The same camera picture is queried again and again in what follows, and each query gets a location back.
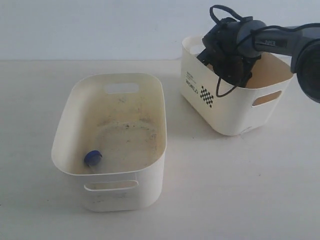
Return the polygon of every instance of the dirty bin bottom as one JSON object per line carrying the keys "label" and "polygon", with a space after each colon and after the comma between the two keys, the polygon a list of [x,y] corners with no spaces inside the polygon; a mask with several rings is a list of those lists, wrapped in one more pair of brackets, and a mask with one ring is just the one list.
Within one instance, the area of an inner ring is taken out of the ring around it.
{"label": "dirty bin bottom", "polygon": [[137,171],[157,160],[156,129],[142,121],[102,126],[93,145],[102,154],[103,173]]}

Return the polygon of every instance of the white table surface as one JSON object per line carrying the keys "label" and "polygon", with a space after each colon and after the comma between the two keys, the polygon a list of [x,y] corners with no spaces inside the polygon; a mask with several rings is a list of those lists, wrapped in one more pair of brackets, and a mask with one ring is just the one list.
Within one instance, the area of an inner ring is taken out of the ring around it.
{"label": "white table surface", "polygon": [[[142,210],[94,213],[60,179],[51,147],[74,84],[120,72],[163,84],[163,191]],[[0,62],[0,239],[319,239],[320,105],[293,80],[267,125],[226,137],[181,96],[179,77],[175,60]]]}

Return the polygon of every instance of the white plastic bin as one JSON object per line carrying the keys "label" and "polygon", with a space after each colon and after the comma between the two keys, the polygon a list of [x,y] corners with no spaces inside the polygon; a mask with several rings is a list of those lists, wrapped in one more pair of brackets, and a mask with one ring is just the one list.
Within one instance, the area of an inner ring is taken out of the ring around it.
{"label": "white plastic bin", "polygon": [[[72,89],[56,131],[52,161],[94,212],[153,204],[163,185],[167,126],[162,85],[143,73],[100,74]],[[84,164],[98,150],[102,172]]]}
{"label": "white plastic bin", "polygon": [[[182,42],[181,94],[217,132],[235,136],[264,125],[272,115],[293,74],[290,66],[276,56],[263,53],[252,70],[246,88],[237,87],[216,97],[218,76],[192,52],[204,48],[201,36]],[[233,86],[221,81],[219,94]]]}

